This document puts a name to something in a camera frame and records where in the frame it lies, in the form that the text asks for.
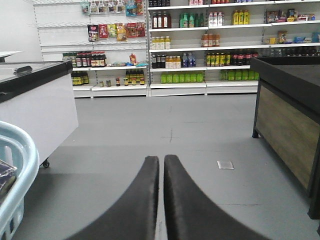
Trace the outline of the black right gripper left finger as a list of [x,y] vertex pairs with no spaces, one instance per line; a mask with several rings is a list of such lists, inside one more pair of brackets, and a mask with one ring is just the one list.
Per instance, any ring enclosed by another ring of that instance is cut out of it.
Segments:
[[159,202],[160,164],[147,156],[129,187],[100,217],[69,240],[153,240]]

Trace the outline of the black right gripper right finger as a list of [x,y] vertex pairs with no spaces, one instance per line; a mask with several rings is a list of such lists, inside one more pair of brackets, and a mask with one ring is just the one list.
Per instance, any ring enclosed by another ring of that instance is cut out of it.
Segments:
[[163,198],[169,240],[266,239],[210,200],[173,154],[164,157]]

